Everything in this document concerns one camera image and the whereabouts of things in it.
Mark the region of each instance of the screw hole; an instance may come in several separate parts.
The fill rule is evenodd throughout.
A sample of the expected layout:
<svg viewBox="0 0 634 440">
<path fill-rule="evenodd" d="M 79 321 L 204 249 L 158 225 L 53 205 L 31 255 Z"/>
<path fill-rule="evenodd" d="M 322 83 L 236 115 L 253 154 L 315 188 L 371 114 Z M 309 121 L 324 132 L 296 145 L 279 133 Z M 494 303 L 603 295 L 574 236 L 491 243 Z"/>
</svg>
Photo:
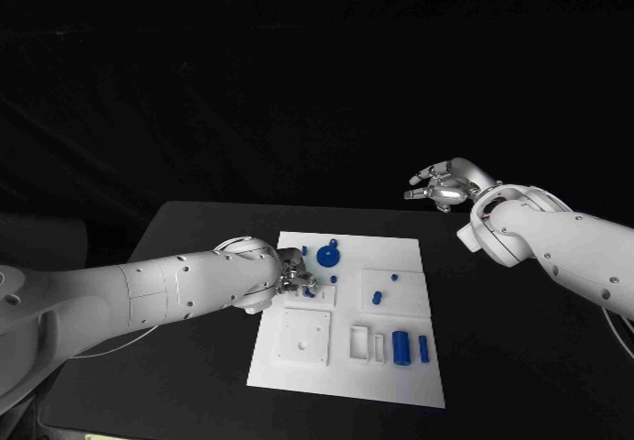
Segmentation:
<svg viewBox="0 0 634 440">
<path fill-rule="evenodd" d="M 4 297 L 4 301 L 10 304 L 10 305 L 17 305 L 20 303 L 20 297 L 17 295 L 14 295 L 12 293 L 10 295 L 7 295 Z"/>
</svg>

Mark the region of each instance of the black table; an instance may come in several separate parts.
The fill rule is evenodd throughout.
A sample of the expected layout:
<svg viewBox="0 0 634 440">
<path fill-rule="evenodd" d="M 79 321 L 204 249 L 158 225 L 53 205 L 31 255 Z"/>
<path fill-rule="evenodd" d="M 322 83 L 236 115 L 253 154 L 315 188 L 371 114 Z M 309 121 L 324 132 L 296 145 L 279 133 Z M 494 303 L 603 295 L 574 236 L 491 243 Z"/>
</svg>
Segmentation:
<svg viewBox="0 0 634 440">
<path fill-rule="evenodd" d="M 44 424 L 181 440 L 621 438 L 634 435 L 634 365 L 599 308 L 530 260 L 505 269 L 455 236 L 465 214 L 167 203 L 131 261 L 279 231 L 419 240 L 446 410 L 246 386 L 260 316 L 229 308 L 66 363 Z"/>
</svg>

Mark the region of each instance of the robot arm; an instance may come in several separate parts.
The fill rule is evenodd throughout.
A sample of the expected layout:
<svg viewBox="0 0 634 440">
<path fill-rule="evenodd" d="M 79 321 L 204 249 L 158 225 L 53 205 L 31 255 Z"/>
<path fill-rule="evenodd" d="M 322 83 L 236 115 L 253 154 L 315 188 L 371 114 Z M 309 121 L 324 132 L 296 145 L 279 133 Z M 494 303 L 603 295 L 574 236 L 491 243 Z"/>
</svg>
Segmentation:
<svg viewBox="0 0 634 440">
<path fill-rule="evenodd" d="M 214 312 L 249 314 L 315 279 L 301 252 L 240 237 L 214 251 L 95 269 L 0 266 L 0 414 L 56 367 L 110 337 Z"/>
<path fill-rule="evenodd" d="M 469 223 L 458 231 L 471 252 L 479 249 L 505 267 L 534 258 L 550 279 L 589 301 L 634 319 L 634 230 L 572 212 L 544 190 L 492 181 L 464 159 L 422 170 L 409 183 L 430 186 L 404 199 L 430 198 L 438 210 L 466 199 Z"/>
</svg>

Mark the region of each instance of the white cable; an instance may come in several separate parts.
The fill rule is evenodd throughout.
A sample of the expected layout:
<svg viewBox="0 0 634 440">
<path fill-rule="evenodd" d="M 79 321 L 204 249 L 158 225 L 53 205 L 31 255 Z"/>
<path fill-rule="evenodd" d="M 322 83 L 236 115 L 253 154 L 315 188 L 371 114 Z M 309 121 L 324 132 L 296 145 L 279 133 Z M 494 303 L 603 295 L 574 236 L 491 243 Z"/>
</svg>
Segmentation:
<svg viewBox="0 0 634 440">
<path fill-rule="evenodd" d="M 605 319 L 608 320 L 609 328 L 610 328 L 613 335 L 616 336 L 618 342 L 621 343 L 621 346 L 623 346 L 625 352 L 628 353 L 629 357 L 634 359 L 634 353 L 631 353 L 631 350 L 629 350 L 628 346 L 625 345 L 623 340 L 621 339 L 621 335 L 618 334 L 616 329 L 613 328 L 613 324 L 610 323 L 610 316 L 608 315 L 608 311 L 603 309 L 603 307 L 600 307 L 600 310 L 603 311 Z"/>
<path fill-rule="evenodd" d="M 142 336 L 148 335 L 149 332 L 158 328 L 158 325 L 154 326 L 136 339 L 134 339 L 132 341 L 129 341 L 126 344 L 123 344 L 122 346 L 118 346 L 116 348 L 112 348 L 112 350 L 103 351 L 102 353 L 98 353 L 96 355 L 85 355 L 85 356 L 73 356 L 70 359 L 85 359 L 85 358 L 95 358 L 96 356 L 100 355 L 108 355 L 109 353 L 113 353 L 116 350 L 121 350 L 122 348 L 125 348 L 128 345 L 131 345 Z"/>
<path fill-rule="evenodd" d="M 221 250 L 229 244 L 244 240 L 246 238 L 250 238 L 250 236 L 239 236 L 236 238 L 230 238 L 227 241 L 224 241 L 223 243 L 220 243 L 216 247 L 214 250 Z M 73 356 L 70 359 L 86 359 L 86 358 L 95 358 L 96 356 L 100 355 L 108 355 L 109 353 L 113 353 L 116 350 L 121 350 L 122 348 L 125 348 L 128 345 L 131 345 L 142 336 L 148 335 L 151 330 L 154 330 L 154 328 L 158 327 L 154 326 L 136 339 L 134 339 L 132 341 L 129 341 L 126 344 L 123 344 L 122 346 L 118 346 L 116 348 L 113 348 L 112 350 L 103 351 L 102 353 L 98 353 L 96 355 L 85 355 L 85 356 Z"/>
</svg>

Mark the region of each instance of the robotic hand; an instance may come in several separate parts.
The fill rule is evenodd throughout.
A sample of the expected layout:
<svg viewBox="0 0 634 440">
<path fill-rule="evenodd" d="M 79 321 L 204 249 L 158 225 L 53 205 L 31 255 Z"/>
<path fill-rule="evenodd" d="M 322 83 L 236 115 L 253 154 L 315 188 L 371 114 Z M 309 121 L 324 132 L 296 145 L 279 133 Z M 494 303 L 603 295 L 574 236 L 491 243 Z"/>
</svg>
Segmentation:
<svg viewBox="0 0 634 440">
<path fill-rule="evenodd" d="M 103 268 L 0 265 L 0 414 L 103 340 L 230 305 L 253 314 L 296 289 L 317 289 L 301 251 L 275 250 L 249 236 L 210 252 Z"/>
<path fill-rule="evenodd" d="M 534 186 L 504 185 L 465 159 L 439 162 L 409 180 L 429 186 L 404 192 L 404 199 L 429 198 L 439 211 L 466 199 L 469 223 L 456 235 L 468 250 L 484 249 L 512 267 L 537 259 L 550 279 L 589 301 L 634 319 L 634 230 L 576 213 Z"/>
</svg>

